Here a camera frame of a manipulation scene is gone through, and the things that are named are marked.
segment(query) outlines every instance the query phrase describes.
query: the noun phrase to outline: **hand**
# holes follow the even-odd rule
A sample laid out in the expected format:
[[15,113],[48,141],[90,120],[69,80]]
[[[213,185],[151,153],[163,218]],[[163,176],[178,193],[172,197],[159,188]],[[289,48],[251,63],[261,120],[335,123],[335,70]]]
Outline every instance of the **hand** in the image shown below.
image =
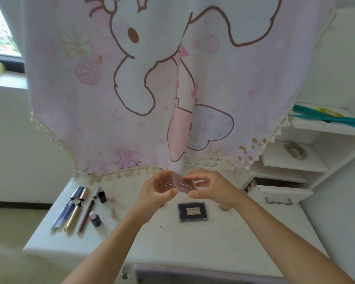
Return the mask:
[[196,183],[198,187],[207,187],[207,189],[199,189],[188,192],[188,197],[194,199],[210,199],[223,205],[233,207],[243,193],[232,185],[219,172],[199,168],[184,176],[184,179],[191,179],[194,181],[202,180]]
[[172,188],[172,171],[164,171],[155,174],[145,181],[141,192],[133,205],[130,213],[141,219],[142,223],[147,223],[154,213],[170,201],[179,192],[177,188]]

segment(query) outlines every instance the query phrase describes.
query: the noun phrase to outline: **nail polish bottle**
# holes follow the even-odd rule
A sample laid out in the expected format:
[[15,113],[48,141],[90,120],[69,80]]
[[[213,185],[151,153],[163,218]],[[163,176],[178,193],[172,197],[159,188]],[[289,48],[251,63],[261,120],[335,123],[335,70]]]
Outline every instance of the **nail polish bottle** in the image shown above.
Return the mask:
[[93,226],[95,226],[95,227],[99,227],[100,226],[101,219],[100,219],[99,215],[97,215],[95,212],[91,211],[89,213],[89,218],[90,218]]
[[115,219],[117,217],[117,214],[113,208],[113,206],[109,205],[109,213],[110,213],[110,216]]

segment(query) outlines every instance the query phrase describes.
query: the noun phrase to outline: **clear plastic case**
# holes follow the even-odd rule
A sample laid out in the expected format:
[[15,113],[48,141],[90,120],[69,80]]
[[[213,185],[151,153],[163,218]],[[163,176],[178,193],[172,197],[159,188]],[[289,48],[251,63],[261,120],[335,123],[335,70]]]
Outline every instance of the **clear plastic case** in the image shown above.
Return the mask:
[[193,191],[197,189],[196,184],[193,180],[184,179],[184,175],[181,175],[176,172],[172,172],[172,187],[177,188],[179,191],[188,193],[189,191]]

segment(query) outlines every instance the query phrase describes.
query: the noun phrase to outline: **window frame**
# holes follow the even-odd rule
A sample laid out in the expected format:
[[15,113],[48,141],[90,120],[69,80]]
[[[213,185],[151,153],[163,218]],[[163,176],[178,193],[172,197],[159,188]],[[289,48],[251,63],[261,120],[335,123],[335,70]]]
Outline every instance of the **window frame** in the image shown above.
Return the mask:
[[0,54],[0,63],[4,65],[5,71],[25,73],[25,61],[22,57]]

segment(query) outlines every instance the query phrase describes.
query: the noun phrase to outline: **white shelf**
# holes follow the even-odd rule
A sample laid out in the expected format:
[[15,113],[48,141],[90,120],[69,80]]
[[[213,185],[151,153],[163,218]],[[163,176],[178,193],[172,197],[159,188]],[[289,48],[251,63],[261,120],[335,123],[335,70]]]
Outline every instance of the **white shelf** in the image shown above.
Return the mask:
[[298,170],[265,166],[261,160],[254,162],[254,164],[250,167],[250,173],[254,177],[292,181],[297,183],[306,182],[305,176]]
[[329,169],[310,145],[300,144],[308,153],[308,158],[301,161],[293,158],[285,149],[286,142],[272,142],[262,154],[265,166],[305,170],[309,172],[327,172]]
[[[311,109],[317,109],[319,107],[326,107],[328,109],[339,112],[345,117],[355,117],[355,115],[351,114],[348,110],[339,109],[335,107],[328,106],[320,106],[320,105],[310,105],[305,103],[296,103],[297,105],[305,106]],[[299,117],[289,116],[289,122],[295,127],[300,129],[309,129],[313,131],[323,131],[327,133],[336,133],[336,134],[347,134],[347,135],[355,135],[355,128],[352,126],[348,126],[343,123],[326,123],[322,120],[309,120],[302,119]]]

